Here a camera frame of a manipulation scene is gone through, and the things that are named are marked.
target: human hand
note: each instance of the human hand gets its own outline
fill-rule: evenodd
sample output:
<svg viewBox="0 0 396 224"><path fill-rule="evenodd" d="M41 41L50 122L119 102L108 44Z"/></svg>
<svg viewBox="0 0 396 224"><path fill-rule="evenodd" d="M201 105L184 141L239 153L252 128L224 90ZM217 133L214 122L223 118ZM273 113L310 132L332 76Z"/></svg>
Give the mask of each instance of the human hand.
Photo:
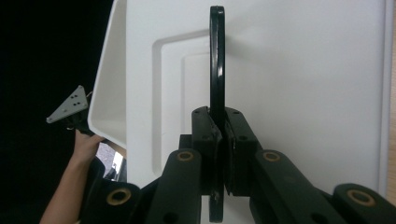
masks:
<svg viewBox="0 0 396 224"><path fill-rule="evenodd" d="M75 148L72 156L73 161L90 163L96 155L99 143L105 140L99 135L89 136L76 130Z"/></svg>

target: finger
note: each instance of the finger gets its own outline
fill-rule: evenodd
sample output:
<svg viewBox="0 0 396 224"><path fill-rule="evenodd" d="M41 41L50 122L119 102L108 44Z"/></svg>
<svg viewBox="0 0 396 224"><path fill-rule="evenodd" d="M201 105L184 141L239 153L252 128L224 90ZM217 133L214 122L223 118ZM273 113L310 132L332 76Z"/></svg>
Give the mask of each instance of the finger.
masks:
<svg viewBox="0 0 396 224"><path fill-rule="evenodd" d="M76 140L90 138L89 135L82 133L80 130L76 129Z"/></svg>
<svg viewBox="0 0 396 224"><path fill-rule="evenodd" d="M103 140L105 140L104 137L101 137L101 136L99 136L97 134L94 134L93 136L91 136L89 141L90 141L91 144L96 145L96 144L102 142Z"/></svg>

